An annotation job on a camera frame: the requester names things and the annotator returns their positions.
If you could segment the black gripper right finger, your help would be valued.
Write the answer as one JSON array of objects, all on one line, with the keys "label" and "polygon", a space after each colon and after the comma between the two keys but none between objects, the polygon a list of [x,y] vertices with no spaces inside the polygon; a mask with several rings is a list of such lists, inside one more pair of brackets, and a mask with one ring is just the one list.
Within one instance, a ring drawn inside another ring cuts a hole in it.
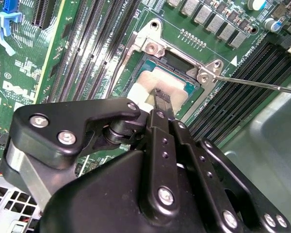
[{"label": "black gripper right finger", "polygon": [[184,123],[169,120],[208,233],[290,233],[288,219],[209,140],[195,142]]}]

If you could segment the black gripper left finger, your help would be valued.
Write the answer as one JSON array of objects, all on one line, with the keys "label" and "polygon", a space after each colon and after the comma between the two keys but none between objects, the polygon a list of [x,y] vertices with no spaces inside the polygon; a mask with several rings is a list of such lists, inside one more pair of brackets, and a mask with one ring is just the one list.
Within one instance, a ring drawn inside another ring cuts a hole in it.
[{"label": "black gripper left finger", "polygon": [[179,213],[170,95],[153,90],[146,112],[127,98],[27,105],[12,118],[5,179],[27,190],[43,211],[66,184],[126,152],[142,152],[139,208],[146,217]]}]

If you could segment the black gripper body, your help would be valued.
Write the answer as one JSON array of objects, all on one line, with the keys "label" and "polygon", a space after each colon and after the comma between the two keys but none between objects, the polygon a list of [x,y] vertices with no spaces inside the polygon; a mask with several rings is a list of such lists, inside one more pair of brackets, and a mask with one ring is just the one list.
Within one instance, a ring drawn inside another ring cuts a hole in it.
[{"label": "black gripper body", "polygon": [[178,168],[179,214],[164,226],[149,222],[139,208],[145,154],[126,152],[66,184],[49,200],[37,233],[215,233],[206,214]]}]

